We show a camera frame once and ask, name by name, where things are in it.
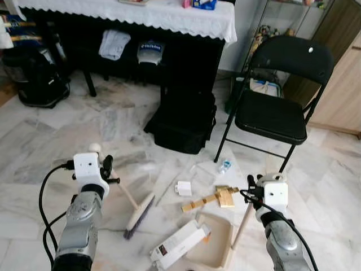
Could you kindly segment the pale grey towel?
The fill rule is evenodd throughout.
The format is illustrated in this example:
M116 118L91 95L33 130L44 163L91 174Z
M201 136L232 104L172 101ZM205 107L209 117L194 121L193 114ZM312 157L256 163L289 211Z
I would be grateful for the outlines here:
M98 54L104 59L118 61L130 41L131 36L128 33L116 29L106 29L103 32Z

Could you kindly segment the white lace cloth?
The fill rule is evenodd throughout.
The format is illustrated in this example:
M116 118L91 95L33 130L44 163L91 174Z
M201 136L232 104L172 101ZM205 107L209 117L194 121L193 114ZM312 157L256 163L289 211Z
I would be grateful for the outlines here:
M16 8L57 11L67 15L91 16L103 20L167 29L174 33L235 43L235 8L230 2L218 2L214 10L184 8L183 0L150 0L146 5L132 5L119 0L11 0Z

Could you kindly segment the wooden floor plinth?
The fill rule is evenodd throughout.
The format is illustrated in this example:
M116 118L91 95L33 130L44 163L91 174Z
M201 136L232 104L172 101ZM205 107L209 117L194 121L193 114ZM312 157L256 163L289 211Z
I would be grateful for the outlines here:
M15 83L4 81L0 83L0 108L17 95Z

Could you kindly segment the long white carton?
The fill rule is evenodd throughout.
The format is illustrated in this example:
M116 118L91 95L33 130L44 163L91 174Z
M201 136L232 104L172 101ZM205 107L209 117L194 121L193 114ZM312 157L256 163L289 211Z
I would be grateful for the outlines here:
M197 220L189 221L150 251L152 265L159 271L166 271L209 233L208 225L199 224Z

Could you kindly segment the black vacuum cleaner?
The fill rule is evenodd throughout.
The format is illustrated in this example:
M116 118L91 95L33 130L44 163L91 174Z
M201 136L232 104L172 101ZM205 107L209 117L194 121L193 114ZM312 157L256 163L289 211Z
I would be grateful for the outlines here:
M57 67L34 47L11 47L3 50L0 62L7 76L15 83L23 105L54 108L69 97L68 81Z

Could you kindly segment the beige long-handled dustpan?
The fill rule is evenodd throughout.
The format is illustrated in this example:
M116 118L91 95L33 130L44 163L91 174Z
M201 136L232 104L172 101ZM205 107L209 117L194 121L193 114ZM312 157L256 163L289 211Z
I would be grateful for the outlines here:
M265 182L274 180L285 182L285 176L282 173L266 174L256 179L256 186L263 188ZM210 233L184 255L189 263L211 271L223 271L230 266L235 248L240 243L240 235L256 214L252 204L246 203L243 218L235 225L233 221L236 217L231 213L232 210L235 210L235 206L228 210L213 207L198 212L196 220L199 224L206 224Z

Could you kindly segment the black folding chair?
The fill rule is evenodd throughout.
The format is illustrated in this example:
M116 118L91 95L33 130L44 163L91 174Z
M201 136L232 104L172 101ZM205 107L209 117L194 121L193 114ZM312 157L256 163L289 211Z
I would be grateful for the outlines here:
M314 98L306 106L268 94L245 90L249 85L251 72L256 69L271 69L303 77L319 85ZM334 70L331 50L318 41L294 36L274 36L261 43L251 60L242 83L238 85L238 99L232 101L231 113L220 140L214 162L218 162L232 124L237 128L290 145L282 156L279 168L282 173L296 149L307 139L307 124L328 85Z

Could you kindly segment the beige broom with purple bristles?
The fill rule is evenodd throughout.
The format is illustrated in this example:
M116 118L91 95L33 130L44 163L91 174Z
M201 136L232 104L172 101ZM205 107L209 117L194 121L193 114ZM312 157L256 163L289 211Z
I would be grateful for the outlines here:
M99 143L92 143L89 147L90 152L96 152L99 155L99 161L101 163L100 171L102 171L102 161L106 155L103 155L102 147ZM116 184L121 191L124 192L125 196L133 206L133 214L130 217L127 227L125 228L123 237L126 240L130 240L136 230L138 229L139 225L141 224L142 220L145 218L145 215L149 211L152 202L155 200L155 195L152 192L149 192L147 196L141 201L137 202L134 197L130 194L130 191L124 186L123 183Z

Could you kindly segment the light wooden cabinet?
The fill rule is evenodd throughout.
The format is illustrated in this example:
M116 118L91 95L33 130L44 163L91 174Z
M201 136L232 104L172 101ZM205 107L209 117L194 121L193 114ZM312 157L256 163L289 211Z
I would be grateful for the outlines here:
M310 39L332 52L334 69L310 118L315 128L360 135L361 5L356 0L331 0Z

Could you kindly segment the glass display cabinet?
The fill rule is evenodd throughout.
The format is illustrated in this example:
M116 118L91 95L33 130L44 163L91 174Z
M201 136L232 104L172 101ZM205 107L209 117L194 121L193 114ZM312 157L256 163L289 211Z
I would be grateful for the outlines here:
M219 67L242 76L261 41L277 34L312 38L332 5L333 0L235 0L237 41L225 47Z

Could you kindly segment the black piano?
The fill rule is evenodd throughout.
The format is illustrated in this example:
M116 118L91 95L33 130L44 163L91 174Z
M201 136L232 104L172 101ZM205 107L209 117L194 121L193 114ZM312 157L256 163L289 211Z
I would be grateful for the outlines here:
M21 11L44 29L47 41L59 42L65 52L65 60L59 61L62 72L80 71L85 76L98 74L104 79L120 77L173 89L209 92L213 88L224 47L220 38L192 36L170 29L59 11L25 7ZM99 54L106 29L116 29L131 36L117 61L105 59ZM160 64L152 67L139 64L137 51L144 41L164 45Z

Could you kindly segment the small white box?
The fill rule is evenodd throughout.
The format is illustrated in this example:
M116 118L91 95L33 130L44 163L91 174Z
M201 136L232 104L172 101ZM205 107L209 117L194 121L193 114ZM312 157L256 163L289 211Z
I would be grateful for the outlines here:
M175 192L179 196L192 196L192 183L190 181L178 181L175 184Z

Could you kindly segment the black fabric bag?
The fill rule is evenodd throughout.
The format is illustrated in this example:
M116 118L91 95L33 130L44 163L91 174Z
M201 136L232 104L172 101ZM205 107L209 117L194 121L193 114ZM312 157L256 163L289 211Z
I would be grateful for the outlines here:
M197 155L210 140L216 124L212 92L193 88L161 87L159 108L144 127L157 146Z

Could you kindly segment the white and blue cap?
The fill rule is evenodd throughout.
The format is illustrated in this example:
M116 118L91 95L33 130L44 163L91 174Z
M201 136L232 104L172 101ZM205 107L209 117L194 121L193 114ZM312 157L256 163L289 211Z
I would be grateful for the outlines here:
M160 64L165 44L159 41L142 41L138 44L137 60L139 64Z

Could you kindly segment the blue printed package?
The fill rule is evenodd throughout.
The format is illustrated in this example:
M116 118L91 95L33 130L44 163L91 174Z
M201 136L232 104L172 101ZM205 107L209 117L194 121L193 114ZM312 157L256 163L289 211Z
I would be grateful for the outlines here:
M43 47L43 38L34 21L26 21L18 15L3 15L14 47Z

